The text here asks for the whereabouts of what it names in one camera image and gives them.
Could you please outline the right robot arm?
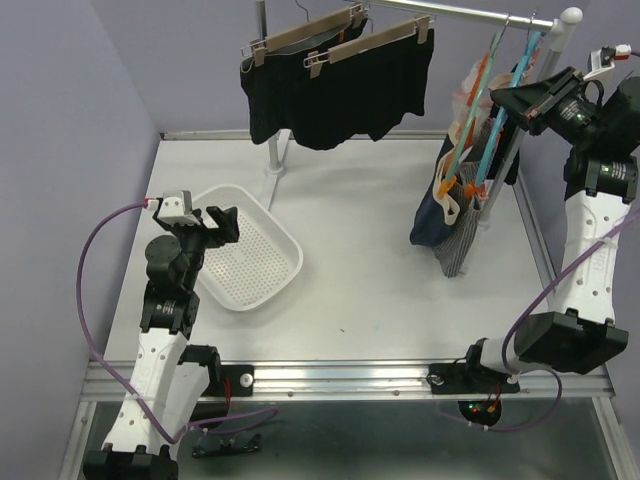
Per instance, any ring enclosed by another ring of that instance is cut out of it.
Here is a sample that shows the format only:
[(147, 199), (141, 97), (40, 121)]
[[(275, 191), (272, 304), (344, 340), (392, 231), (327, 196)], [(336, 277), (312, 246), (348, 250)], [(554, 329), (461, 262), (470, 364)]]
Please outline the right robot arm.
[(540, 295), (549, 309), (525, 309), (499, 339), (472, 344), (462, 360), (430, 365), (436, 395), (516, 391), (517, 376), (535, 370), (585, 375), (624, 351), (616, 328), (613, 277), (621, 231), (631, 223), (639, 170), (639, 79), (625, 78), (595, 102), (593, 75), (567, 67), (522, 87), (498, 89), (492, 100), (532, 136), (551, 129), (571, 150), (564, 166), (567, 233), (561, 272)]

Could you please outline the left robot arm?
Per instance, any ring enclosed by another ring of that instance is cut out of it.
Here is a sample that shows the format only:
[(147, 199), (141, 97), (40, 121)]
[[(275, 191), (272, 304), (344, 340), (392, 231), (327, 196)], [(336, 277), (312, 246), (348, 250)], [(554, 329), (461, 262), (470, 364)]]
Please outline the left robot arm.
[(222, 384), (217, 349), (192, 345), (189, 338), (205, 253), (238, 241), (238, 211), (180, 207), (168, 216), (165, 206), (157, 201), (153, 214), (165, 233), (145, 249), (148, 281), (133, 372), (129, 379), (115, 377), (126, 394), (102, 447), (85, 457), (82, 472), (88, 479), (177, 478), (177, 451), (197, 401)]

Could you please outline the blue plastic clip hanger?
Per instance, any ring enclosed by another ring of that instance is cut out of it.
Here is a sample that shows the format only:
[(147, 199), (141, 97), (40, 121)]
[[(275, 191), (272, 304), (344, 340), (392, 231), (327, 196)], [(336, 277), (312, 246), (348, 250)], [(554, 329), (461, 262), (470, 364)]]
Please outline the blue plastic clip hanger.
[[(536, 32), (527, 40), (527, 45), (523, 55), (518, 61), (514, 71), (511, 73), (510, 83), (508, 85), (504, 85), (504, 88), (517, 87), (523, 82), (527, 76), (527, 72), (536, 62), (540, 44), (543, 41), (544, 36), (545, 33)], [(465, 185), (464, 194), (467, 199), (471, 199), (472, 197), (484, 199), (486, 197), (484, 181), (495, 156), (506, 121), (506, 110), (503, 107), (500, 107), (495, 119), (493, 120), (492, 129), (487, 138), (475, 179), (467, 182)]]

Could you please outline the grey striped underwear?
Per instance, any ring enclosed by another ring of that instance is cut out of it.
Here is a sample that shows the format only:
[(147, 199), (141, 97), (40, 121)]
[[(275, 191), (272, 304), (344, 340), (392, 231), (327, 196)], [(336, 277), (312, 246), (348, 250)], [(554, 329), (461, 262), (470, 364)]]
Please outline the grey striped underwear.
[(455, 182), (442, 197), (434, 199), (444, 208), (444, 240), (432, 251), (447, 278), (459, 275), (471, 250), (484, 203), (486, 184), (475, 186), (480, 161), (463, 161)]

